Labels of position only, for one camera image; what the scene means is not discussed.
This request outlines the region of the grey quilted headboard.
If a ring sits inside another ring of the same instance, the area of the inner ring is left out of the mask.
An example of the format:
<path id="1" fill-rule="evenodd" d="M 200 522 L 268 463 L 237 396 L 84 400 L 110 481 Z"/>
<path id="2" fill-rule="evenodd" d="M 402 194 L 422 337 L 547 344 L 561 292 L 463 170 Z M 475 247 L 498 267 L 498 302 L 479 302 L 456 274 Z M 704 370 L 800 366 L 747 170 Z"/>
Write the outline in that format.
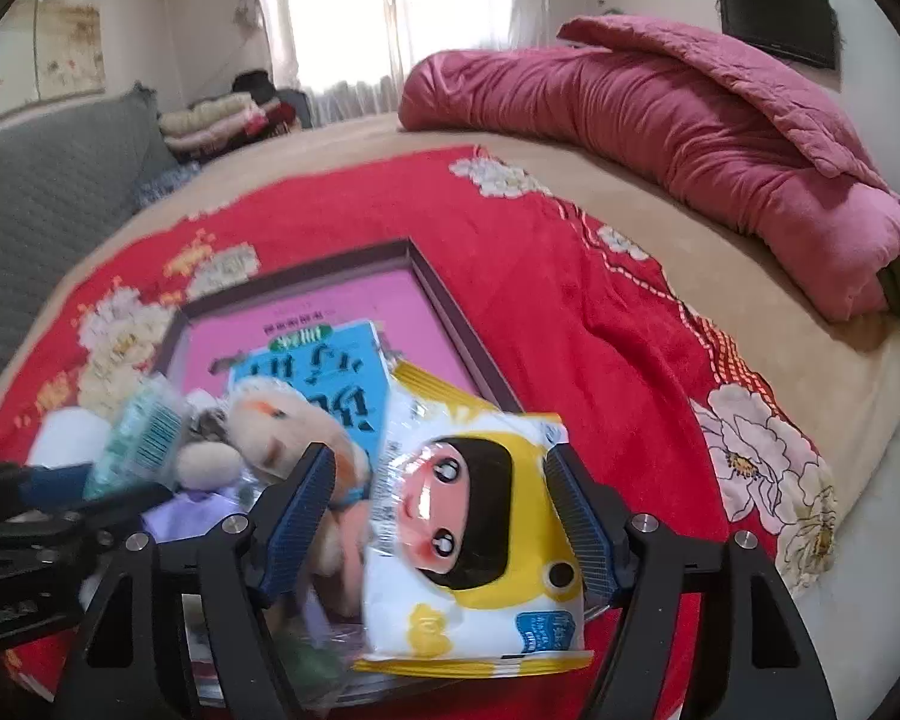
<path id="1" fill-rule="evenodd" d="M 58 281 L 169 171 L 157 93 L 66 107 L 0 132 L 0 376 Z"/>

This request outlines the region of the red floral blanket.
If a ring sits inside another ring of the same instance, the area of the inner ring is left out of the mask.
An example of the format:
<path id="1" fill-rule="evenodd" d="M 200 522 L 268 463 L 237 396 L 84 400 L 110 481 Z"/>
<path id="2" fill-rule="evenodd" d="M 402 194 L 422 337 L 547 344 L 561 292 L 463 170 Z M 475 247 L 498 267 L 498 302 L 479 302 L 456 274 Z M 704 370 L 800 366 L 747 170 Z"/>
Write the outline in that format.
<path id="1" fill-rule="evenodd" d="M 515 397 L 559 416 L 590 475 L 663 530 L 743 532 L 792 589 L 831 553 L 826 462 L 735 341 L 671 291 L 660 263 L 477 146 L 292 177 L 212 202 L 123 247 L 64 301 L 0 405 L 0 460 L 58 406 L 98 408 L 120 338 L 151 362 L 187 299 L 408 239 Z"/>

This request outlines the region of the yellow white cartoon tissue pack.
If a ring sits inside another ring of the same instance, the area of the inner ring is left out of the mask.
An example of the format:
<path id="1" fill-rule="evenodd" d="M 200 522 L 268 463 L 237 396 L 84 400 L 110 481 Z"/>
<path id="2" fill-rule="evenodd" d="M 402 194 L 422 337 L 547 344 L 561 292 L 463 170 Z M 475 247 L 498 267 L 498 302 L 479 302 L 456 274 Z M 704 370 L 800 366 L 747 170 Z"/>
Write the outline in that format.
<path id="1" fill-rule="evenodd" d="M 365 521 L 356 670 L 493 679 L 582 670 L 582 569 L 544 477 L 569 434 L 409 362 L 390 376 Z"/>

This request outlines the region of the floral wall painting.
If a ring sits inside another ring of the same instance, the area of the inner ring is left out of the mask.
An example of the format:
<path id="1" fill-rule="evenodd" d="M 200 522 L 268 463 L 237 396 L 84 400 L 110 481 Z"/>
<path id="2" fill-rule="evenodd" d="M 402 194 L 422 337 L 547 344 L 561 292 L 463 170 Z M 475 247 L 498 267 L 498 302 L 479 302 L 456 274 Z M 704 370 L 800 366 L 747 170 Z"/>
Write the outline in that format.
<path id="1" fill-rule="evenodd" d="M 104 89 L 98 0 L 14 0 L 0 21 L 0 119 Z"/>

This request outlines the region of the white sheer curtain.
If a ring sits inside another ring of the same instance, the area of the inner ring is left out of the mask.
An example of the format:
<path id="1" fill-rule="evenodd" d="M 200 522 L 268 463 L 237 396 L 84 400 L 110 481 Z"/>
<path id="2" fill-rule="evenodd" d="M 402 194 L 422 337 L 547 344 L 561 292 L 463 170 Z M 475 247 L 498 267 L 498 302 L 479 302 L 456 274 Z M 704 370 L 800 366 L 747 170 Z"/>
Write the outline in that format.
<path id="1" fill-rule="evenodd" d="M 331 124 L 397 109 L 442 50 L 543 44 L 549 0 L 237 0 L 235 18 L 265 38 L 274 84 Z"/>

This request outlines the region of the beige bed sheet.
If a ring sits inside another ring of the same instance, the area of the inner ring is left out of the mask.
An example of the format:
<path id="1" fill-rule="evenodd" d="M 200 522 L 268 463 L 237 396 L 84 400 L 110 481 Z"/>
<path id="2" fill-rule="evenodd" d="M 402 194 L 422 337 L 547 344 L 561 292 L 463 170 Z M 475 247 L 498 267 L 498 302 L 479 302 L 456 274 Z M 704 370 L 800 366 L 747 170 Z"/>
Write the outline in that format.
<path id="1" fill-rule="evenodd" d="M 560 143 L 479 132 L 406 133 L 391 114 L 268 140 L 215 161 L 198 179 L 134 216 L 58 281 L 0 376 L 0 403 L 68 294 L 137 239 L 255 188 L 398 154 L 477 143 L 520 166 L 560 199 L 647 250 L 676 294 L 738 343 L 836 481 L 852 511 L 900 422 L 900 325 L 888 314 L 829 323 L 769 250 L 692 213 L 617 164 Z"/>

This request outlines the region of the pink rolled quilt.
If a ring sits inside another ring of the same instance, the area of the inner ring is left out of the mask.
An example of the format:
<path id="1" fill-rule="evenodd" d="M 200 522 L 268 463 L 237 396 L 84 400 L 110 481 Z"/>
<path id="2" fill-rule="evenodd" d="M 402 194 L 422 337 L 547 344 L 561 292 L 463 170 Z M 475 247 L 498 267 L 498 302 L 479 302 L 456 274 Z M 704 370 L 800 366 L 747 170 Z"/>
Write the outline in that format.
<path id="1" fill-rule="evenodd" d="M 900 257 L 899 193 L 819 86 L 733 37 L 579 16 L 551 47 L 430 55 L 398 117 L 578 146 L 759 239 L 825 319 L 891 310 L 878 273 Z"/>

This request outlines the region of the dark tray with pink book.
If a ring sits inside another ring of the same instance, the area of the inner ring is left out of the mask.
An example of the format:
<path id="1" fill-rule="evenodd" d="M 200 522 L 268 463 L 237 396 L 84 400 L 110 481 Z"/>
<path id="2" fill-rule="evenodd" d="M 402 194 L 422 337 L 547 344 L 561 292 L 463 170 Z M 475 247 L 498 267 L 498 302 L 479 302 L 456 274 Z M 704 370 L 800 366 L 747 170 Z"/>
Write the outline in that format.
<path id="1" fill-rule="evenodd" d="M 385 444 L 383 381 L 401 361 L 502 410 L 520 406 L 409 239 L 293 266 L 183 305 L 154 369 L 190 404 L 183 486 L 199 511 L 176 517 L 167 533 L 190 533 L 222 497 L 250 505 L 268 483 L 227 434 L 238 388 L 294 390 L 333 416 L 357 457 L 374 466 Z"/>

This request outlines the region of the white lace roll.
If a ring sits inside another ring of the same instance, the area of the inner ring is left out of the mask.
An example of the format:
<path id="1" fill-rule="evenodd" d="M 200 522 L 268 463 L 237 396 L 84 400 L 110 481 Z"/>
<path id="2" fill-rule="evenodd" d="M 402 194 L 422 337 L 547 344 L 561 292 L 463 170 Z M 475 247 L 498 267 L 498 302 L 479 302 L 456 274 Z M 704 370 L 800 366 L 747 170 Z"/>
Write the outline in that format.
<path id="1" fill-rule="evenodd" d="M 110 423 L 80 406 L 52 411 L 41 423 L 27 465 L 68 468 L 94 463 L 110 437 Z"/>

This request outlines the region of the plush bear purple dress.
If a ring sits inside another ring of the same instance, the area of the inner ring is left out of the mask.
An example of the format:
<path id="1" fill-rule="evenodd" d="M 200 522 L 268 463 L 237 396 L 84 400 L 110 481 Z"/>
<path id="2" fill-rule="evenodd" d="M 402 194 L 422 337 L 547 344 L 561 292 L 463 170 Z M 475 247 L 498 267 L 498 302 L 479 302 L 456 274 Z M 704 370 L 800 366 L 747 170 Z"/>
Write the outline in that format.
<path id="1" fill-rule="evenodd" d="M 336 481 L 310 550 L 318 596 L 342 617 L 359 614 L 364 585 L 370 461 L 329 414 L 279 380 L 247 377 L 222 398 L 203 390 L 188 395 L 188 437 L 173 461 L 178 493 L 144 514 L 144 528 L 160 543 L 209 532 L 222 518 L 246 509 L 253 481 L 289 478 L 313 442 L 334 455 Z"/>

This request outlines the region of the wall mounted black television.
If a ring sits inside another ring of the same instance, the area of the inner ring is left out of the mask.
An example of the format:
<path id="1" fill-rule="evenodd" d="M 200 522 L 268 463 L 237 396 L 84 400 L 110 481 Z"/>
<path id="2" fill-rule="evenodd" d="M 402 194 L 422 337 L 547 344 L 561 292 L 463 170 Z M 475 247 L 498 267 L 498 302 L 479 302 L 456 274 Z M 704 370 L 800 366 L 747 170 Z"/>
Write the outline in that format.
<path id="1" fill-rule="evenodd" d="M 829 0 L 718 0 L 722 32 L 779 59 L 836 70 L 839 28 Z"/>

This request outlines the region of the green item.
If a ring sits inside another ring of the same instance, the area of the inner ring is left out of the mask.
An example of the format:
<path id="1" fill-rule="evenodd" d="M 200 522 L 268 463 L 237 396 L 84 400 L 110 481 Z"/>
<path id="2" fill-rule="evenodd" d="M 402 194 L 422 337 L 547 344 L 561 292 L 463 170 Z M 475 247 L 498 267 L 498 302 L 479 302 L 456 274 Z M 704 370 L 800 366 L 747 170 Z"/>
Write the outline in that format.
<path id="1" fill-rule="evenodd" d="M 284 621 L 271 633 L 287 681 L 304 709 L 326 715 L 343 699 L 364 651 L 356 622 L 328 622 L 312 634 L 301 617 Z"/>

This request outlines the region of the stack of folded clothes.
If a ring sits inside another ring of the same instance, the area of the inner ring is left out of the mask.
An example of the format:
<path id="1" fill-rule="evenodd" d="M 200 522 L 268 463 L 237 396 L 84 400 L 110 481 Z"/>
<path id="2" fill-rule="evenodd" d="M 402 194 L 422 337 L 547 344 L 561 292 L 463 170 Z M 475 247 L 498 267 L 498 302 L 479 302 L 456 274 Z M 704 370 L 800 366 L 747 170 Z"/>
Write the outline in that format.
<path id="1" fill-rule="evenodd" d="M 278 88 L 266 70 L 233 80 L 229 94 L 159 117 L 164 143 L 179 163 L 205 164 L 236 149 L 312 127 L 302 91 Z"/>

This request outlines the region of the teal tissue pack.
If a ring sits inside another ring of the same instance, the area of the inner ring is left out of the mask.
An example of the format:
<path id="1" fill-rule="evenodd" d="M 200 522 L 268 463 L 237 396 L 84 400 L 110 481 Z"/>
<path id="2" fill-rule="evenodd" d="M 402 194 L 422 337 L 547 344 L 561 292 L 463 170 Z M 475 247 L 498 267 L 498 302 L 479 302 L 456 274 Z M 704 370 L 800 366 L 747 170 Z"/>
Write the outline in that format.
<path id="1" fill-rule="evenodd" d="M 146 380 L 119 411 L 87 475 L 84 497 L 98 499 L 144 483 L 171 488 L 190 413 L 187 400 L 164 376 Z"/>

